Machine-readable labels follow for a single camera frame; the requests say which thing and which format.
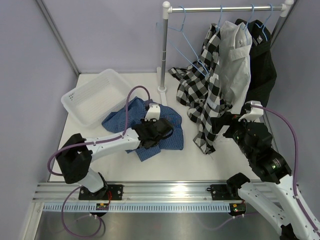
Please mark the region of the blue plaid shirt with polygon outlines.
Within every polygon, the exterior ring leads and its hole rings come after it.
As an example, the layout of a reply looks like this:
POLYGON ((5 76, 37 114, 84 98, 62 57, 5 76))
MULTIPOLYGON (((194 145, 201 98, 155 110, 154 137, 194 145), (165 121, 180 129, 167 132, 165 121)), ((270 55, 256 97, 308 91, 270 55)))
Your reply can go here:
MULTIPOLYGON (((135 97, 128 103, 128 127, 140 124, 141 119, 147 114, 147 102, 139 97, 135 97)), ((140 161, 145 161, 161 152, 161 150, 182 150, 184 148, 184 135, 182 129, 182 117, 171 107, 160 105, 160 117, 167 119, 173 126, 170 137, 163 139, 155 147, 135 150, 140 161)), ((111 112, 101 123, 101 125, 111 133, 123 132, 125 128, 126 113, 125 108, 117 112, 111 112)))

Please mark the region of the black white checked shirt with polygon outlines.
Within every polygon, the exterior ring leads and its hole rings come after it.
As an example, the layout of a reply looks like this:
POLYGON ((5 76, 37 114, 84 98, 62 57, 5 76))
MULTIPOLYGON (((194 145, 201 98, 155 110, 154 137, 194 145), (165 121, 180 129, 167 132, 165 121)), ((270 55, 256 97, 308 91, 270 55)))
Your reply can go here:
POLYGON ((168 70, 179 81, 176 100, 189 107, 189 119, 198 124, 193 142, 206 155, 215 151, 214 141, 219 132, 216 120, 231 108, 224 99, 219 81, 220 42, 220 31, 212 23, 204 38, 199 62, 168 70))

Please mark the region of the blue hanger of checked shirt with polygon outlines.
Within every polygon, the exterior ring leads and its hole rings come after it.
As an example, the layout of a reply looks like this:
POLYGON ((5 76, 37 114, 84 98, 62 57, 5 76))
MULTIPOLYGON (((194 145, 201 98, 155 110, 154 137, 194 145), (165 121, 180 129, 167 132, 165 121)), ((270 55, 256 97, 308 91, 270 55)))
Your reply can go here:
POLYGON ((216 25, 216 31, 218 32, 221 29, 221 23, 222 23, 222 16, 223 16, 223 6, 220 5, 220 15, 219 15, 219 20, 216 25))

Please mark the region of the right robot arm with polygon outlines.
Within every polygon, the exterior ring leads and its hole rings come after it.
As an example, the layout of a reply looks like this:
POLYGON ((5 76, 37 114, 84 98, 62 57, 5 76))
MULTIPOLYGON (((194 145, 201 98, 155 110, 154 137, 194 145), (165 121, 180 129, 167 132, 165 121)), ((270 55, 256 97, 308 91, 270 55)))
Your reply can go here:
POLYGON ((226 193, 230 198, 241 199, 254 207, 278 232, 282 240, 318 240, 320 222, 311 212, 294 182, 294 175, 285 158, 272 148, 273 136, 261 122, 244 119, 229 112, 211 120, 213 133, 223 126, 223 136, 232 139, 252 171, 276 196, 275 205, 243 173, 237 173, 226 181, 226 193))

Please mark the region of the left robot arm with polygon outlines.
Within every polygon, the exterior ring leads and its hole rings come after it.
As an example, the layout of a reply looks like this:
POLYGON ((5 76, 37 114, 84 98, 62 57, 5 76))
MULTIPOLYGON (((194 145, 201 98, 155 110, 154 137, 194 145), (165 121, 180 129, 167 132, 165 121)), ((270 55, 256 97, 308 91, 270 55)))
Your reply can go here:
POLYGON ((124 132, 106 137, 84 138, 72 135, 55 159, 66 184, 77 183, 95 199, 103 199, 108 184, 101 173, 91 169, 91 163, 108 155, 139 148, 149 149, 173 134, 173 125, 165 118, 135 124, 124 132))

